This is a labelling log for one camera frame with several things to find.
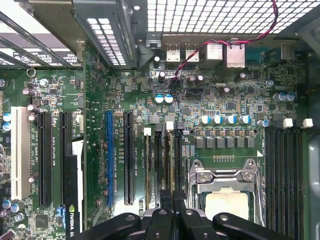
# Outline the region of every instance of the green circuit board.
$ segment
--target green circuit board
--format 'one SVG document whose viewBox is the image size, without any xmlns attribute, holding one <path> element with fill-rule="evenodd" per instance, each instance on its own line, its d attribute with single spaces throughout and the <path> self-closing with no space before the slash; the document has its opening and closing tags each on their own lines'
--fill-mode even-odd
<svg viewBox="0 0 320 240">
<path fill-rule="evenodd" d="M 6 82 L 1 92 L 3 93 L 3 114 L 10 113 L 10 107 L 26 107 L 30 104 L 30 98 L 22 94 L 23 89 L 32 85 L 32 89 L 38 92 L 37 97 L 32 99 L 34 105 L 39 106 L 43 111 L 48 111 L 52 116 L 52 203 L 47 206 L 39 206 L 38 185 L 31 184 L 31 195 L 24 199 L 26 207 L 21 211 L 24 219 L 15 221 L 15 214 L 11 214 L 3 219 L 3 230 L 15 231 L 17 240 L 62 240 L 66 239 L 66 230 L 63 218 L 57 216 L 57 209 L 61 206 L 61 176 L 60 171 L 60 135 L 59 135 L 59 113 L 71 112 L 72 137 L 80 137 L 79 123 L 77 115 L 81 114 L 78 109 L 78 98 L 82 95 L 80 87 L 75 86 L 75 80 L 83 79 L 83 71 L 76 70 L 39 70 L 35 78 L 29 78 L 25 70 L 0 71 L 0 79 Z M 47 85 L 40 87 L 39 81 L 46 79 Z M 30 123 L 31 141 L 31 170 L 30 175 L 38 172 L 38 139 L 37 128 L 34 123 Z M 2 200 L 11 197 L 10 194 L 10 173 L 11 173 L 11 146 L 10 132 L 2 130 L 0 132 L 0 144 L 4 146 L 3 161 L 4 178 L 1 180 Z"/>
<path fill-rule="evenodd" d="M 221 66 L 212 69 L 189 66 L 181 72 L 184 77 L 177 87 L 172 84 L 170 78 L 161 82 L 158 80 L 160 71 L 164 71 L 166 76 L 173 76 L 175 68 L 166 66 L 154 68 L 150 64 L 141 71 L 111 70 L 108 72 L 101 66 L 103 61 L 98 60 L 95 64 L 93 63 L 93 59 L 97 60 L 97 53 L 93 48 L 87 45 L 85 53 L 89 60 L 85 69 L 86 99 L 91 104 L 86 112 L 87 132 L 91 134 L 87 139 L 90 150 L 86 153 L 86 174 L 94 176 L 96 180 L 93 182 L 99 183 L 93 188 L 87 186 L 89 190 L 86 197 L 90 203 L 97 199 L 102 200 L 95 209 L 90 204 L 87 206 L 87 227 L 126 212 L 142 217 L 146 209 L 159 207 L 160 189 L 175 189 L 179 186 L 179 189 L 187 192 L 188 171 L 194 160 L 200 160 L 204 167 L 209 169 L 234 169 L 242 168 L 247 159 L 253 159 L 261 175 L 262 215 L 266 221 L 266 187 L 268 187 L 266 186 L 266 134 L 257 122 L 269 120 L 272 125 L 278 125 L 275 127 L 279 128 L 278 118 L 281 118 L 281 124 L 282 119 L 287 116 L 297 122 L 306 118 L 305 98 L 299 97 L 293 102 L 273 100 L 273 95 L 279 92 L 297 93 L 297 84 L 305 83 L 306 66 L 302 61 L 288 62 L 278 67 L 265 67 L 262 63 L 249 64 L 245 68 L 247 79 L 241 82 L 235 82 L 239 72 L 226 70 Z M 200 95 L 188 94 L 189 75 L 203 76 L 203 92 Z M 274 86 L 267 87 L 267 80 L 273 80 Z M 216 87 L 216 84 L 226 84 L 232 93 L 221 96 L 220 88 Z M 163 101 L 158 104 L 155 101 L 157 95 L 163 97 L 172 95 L 173 102 L 168 104 Z M 109 139 L 106 117 L 104 117 L 107 111 L 111 112 L 113 121 L 112 181 L 108 180 Z M 134 147 L 129 149 L 132 156 L 129 158 L 129 163 L 126 163 L 128 151 L 126 144 L 129 142 L 126 142 L 124 126 L 127 120 L 124 114 L 129 113 L 132 116 L 131 127 L 134 135 L 129 142 L 133 143 Z M 202 124 L 200 121 L 202 116 L 212 118 L 215 115 L 223 119 L 234 115 L 237 120 L 235 124 L 226 124 L 223 121 L 218 125 Z M 250 116 L 250 123 L 239 123 L 241 116 Z M 180 178 L 174 179 L 173 176 L 172 183 L 166 185 L 165 177 L 159 176 L 157 161 L 162 161 L 160 165 L 165 168 L 166 161 L 175 161 L 178 151 L 175 149 L 176 143 L 171 144 L 175 139 L 165 133 L 168 121 L 175 124 L 182 123 L 183 130 L 181 130 L 179 143 L 180 165 L 177 167 L 176 163 L 171 164 L 175 175 L 179 169 Z M 162 130 L 160 138 L 157 137 L 157 128 Z M 144 132 L 149 129 L 151 135 L 145 136 Z M 221 144 L 221 146 L 217 146 L 213 141 L 215 138 L 219 139 L 218 145 Z M 251 139 L 252 141 L 249 146 L 246 144 L 243 147 L 235 147 L 234 139 Z M 133 180 L 128 178 L 130 172 L 126 176 L 128 168 L 132 170 Z M 304 174 L 303 182 L 307 180 L 308 175 Z M 87 185 L 93 184 L 91 177 L 87 178 L 86 182 Z M 133 185 L 131 188 L 133 193 L 130 192 L 129 195 L 126 193 L 128 185 Z M 112 194 L 112 204 L 108 205 L 110 194 Z M 189 208 L 203 207 L 202 203 L 194 200 L 188 201 L 188 204 Z"/>
</svg>

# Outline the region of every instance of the chip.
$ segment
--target chip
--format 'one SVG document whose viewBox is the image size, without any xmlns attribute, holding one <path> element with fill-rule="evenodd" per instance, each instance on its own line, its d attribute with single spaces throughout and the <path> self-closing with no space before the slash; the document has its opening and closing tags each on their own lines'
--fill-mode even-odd
<svg viewBox="0 0 320 240">
<path fill-rule="evenodd" d="M 213 137 L 207 137 L 205 139 L 205 148 L 213 149 L 215 147 L 215 139 Z"/>
<path fill-rule="evenodd" d="M 288 111 L 291 111 L 291 110 L 294 109 L 294 106 L 293 106 L 292 104 L 287 104 L 287 105 L 286 105 L 286 109 L 287 109 Z"/>
<path fill-rule="evenodd" d="M 204 134 L 205 134 L 206 136 L 211 136 L 211 130 L 210 130 L 210 129 L 204 130 Z"/>
<path fill-rule="evenodd" d="M 255 92 L 254 87 L 253 86 L 247 86 L 246 87 L 246 92 L 248 94 L 253 94 Z"/>
<path fill-rule="evenodd" d="M 201 137 L 197 137 L 197 138 L 195 139 L 195 148 L 196 148 L 196 149 L 203 149 L 204 146 L 205 146 L 205 141 L 204 141 L 204 139 L 201 138 Z"/>
<path fill-rule="evenodd" d="M 35 216 L 35 227 L 38 229 L 48 228 L 48 215 L 36 215 Z"/>
<path fill-rule="evenodd" d="M 275 104 L 269 104 L 269 110 L 270 111 L 274 111 L 274 110 L 276 110 L 276 105 Z"/>
<path fill-rule="evenodd" d="M 234 110 L 235 109 L 235 103 L 234 102 L 228 102 L 226 105 L 227 110 Z"/>
<path fill-rule="evenodd" d="M 182 108 L 182 114 L 189 115 L 190 114 L 190 107 L 183 107 Z"/>
<path fill-rule="evenodd" d="M 176 107 L 173 105 L 169 105 L 169 109 L 168 109 L 169 113 L 175 113 L 176 112 Z"/>
<path fill-rule="evenodd" d="M 157 112 L 157 106 L 154 106 L 154 105 L 152 105 L 152 106 L 150 106 L 150 113 L 156 113 Z"/>
<path fill-rule="evenodd" d="M 199 129 L 194 130 L 194 136 L 195 137 L 200 137 L 201 136 L 201 130 L 199 130 Z"/>
</svg>

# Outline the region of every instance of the screw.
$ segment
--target screw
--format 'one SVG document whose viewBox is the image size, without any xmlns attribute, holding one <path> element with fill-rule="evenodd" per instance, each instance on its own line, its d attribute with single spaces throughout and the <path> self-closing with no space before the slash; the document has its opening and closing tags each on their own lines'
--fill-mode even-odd
<svg viewBox="0 0 320 240">
<path fill-rule="evenodd" d="M 132 216 L 132 215 L 128 215 L 128 216 L 125 218 L 125 220 L 127 220 L 127 221 L 132 221 L 132 220 L 135 220 L 135 217 Z"/>
<path fill-rule="evenodd" d="M 220 215 L 222 221 L 227 221 L 229 218 L 226 215 Z"/>
<path fill-rule="evenodd" d="M 246 172 L 246 173 L 244 174 L 244 179 L 245 179 L 245 180 L 251 180 L 251 179 L 252 179 L 252 174 L 249 173 L 249 172 Z"/>
<path fill-rule="evenodd" d="M 167 212 L 165 211 L 165 210 L 160 210 L 160 212 L 159 212 L 159 214 L 161 214 L 161 215 L 166 215 L 167 214 Z"/>
<path fill-rule="evenodd" d="M 187 215 L 192 215 L 192 214 L 194 214 L 194 211 L 192 211 L 192 210 L 186 210 L 185 213 L 186 213 Z"/>
</svg>

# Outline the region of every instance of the white connector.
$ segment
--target white connector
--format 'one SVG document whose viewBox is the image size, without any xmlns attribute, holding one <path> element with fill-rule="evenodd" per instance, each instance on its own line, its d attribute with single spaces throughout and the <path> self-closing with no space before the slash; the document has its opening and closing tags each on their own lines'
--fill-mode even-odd
<svg viewBox="0 0 320 240">
<path fill-rule="evenodd" d="M 30 112 L 26 107 L 11 107 L 11 199 L 22 200 L 31 194 Z"/>
</svg>

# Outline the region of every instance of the metal bracket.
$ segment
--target metal bracket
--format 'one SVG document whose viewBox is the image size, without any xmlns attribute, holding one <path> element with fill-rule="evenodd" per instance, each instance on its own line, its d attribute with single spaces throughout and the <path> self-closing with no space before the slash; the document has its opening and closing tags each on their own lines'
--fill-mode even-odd
<svg viewBox="0 0 320 240">
<path fill-rule="evenodd" d="M 261 178 L 256 162 L 249 158 L 243 168 L 205 169 L 202 162 L 194 160 L 190 166 L 188 176 L 188 192 L 192 195 L 193 188 L 196 194 L 219 192 L 222 188 L 231 188 L 233 191 L 249 191 L 254 198 L 254 221 L 264 226 L 262 217 Z"/>
</svg>

